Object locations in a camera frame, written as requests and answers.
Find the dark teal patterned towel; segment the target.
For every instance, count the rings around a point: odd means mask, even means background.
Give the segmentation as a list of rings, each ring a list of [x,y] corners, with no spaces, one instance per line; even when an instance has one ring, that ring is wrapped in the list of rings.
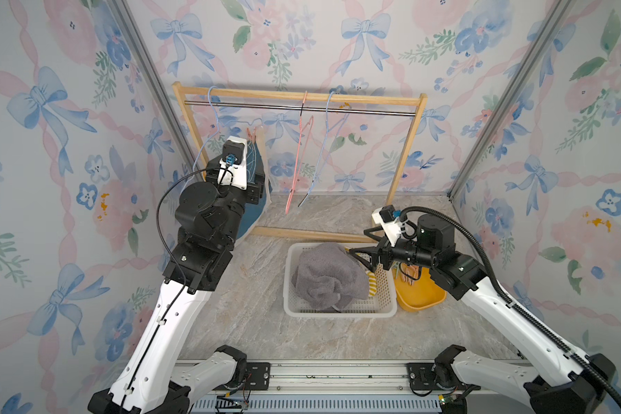
[[[247,199],[245,212],[241,217],[237,231],[237,241],[241,241],[258,224],[260,216],[267,207],[269,199],[269,181],[265,171],[265,162],[254,141],[248,142],[247,151]]]

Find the yellow white striped towel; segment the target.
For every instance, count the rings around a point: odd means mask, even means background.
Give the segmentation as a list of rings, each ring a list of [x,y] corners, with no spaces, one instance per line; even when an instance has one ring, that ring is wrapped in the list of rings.
[[[372,298],[378,292],[378,280],[375,273],[367,271],[366,274],[368,278],[368,296]]]

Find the pink clothespin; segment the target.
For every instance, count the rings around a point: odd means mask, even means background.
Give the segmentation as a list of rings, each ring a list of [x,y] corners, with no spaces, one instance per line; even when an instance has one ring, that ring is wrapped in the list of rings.
[[[257,136],[256,136],[255,132],[252,131],[250,128],[247,128],[246,132],[247,132],[248,141],[253,143],[253,144],[255,144],[256,141],[257,141]]]

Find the grey terry towel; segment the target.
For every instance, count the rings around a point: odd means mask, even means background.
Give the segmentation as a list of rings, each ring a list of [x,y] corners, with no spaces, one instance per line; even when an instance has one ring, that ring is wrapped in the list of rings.
[[[341,312],[368,296],[367,270],[338,243],[303,251],[291,277],[295,293],[314,311]]]

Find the pink wire hanger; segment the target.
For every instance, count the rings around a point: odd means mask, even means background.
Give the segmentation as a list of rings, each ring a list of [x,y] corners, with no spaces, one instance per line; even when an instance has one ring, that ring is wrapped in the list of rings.
[[[306,142],[308,141],[308,134],[312,132],[312,128],[314,126],[314,116],[311,116],[307,122],[304,122],[304,109],[308,101],[308,96],[309,96],[309,92],[305,91],[304,96],[302,98],[301,106],[299,109],[298,145],[297,145],[297,150],[295,154],[292,182],[291,182],[291,186],[289,189],[288,198],[286,201],[286,208],[285,208],[286,214],[290,212],[291,207],[292,207],[293,198],[296,193],[296,188],[298,184],[298,175],[299,175],[299,171],[301,167],[301,160],[302,160],[302,157],[304,156],[304,153],[307,147]]]

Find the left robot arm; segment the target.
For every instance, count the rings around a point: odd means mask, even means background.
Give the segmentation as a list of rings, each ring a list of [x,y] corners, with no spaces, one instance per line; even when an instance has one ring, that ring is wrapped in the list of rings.
[[[228,345],[189,372],[174,374],[196,317],[233,258],[246,206],[258,204],[267,190],[261,172],[245,188],[236,177],[211,172],[181,192],[175,212],[178,241],[168,252],[155,311],[124,371],[91,397],[89,412],[186,413],[219,387],[236,391],[248,383],[246,354]]]

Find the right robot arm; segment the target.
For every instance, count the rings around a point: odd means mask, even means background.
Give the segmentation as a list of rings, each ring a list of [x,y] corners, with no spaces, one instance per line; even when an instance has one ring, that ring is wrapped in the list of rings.
[[[429,271],[431,280],[503,334],[531,364],[525,368],[480,357],[452,345],[436,357],[436,380],[446,388],[479,386],[527,405],[536,413],[593,413],[607,398],[621,410],[614,364],[590,355],[550,329],[511,297],[474,235],[427,207],[375,210],[365,236],[376,244],[350,255],[371,271],[393,263]]]

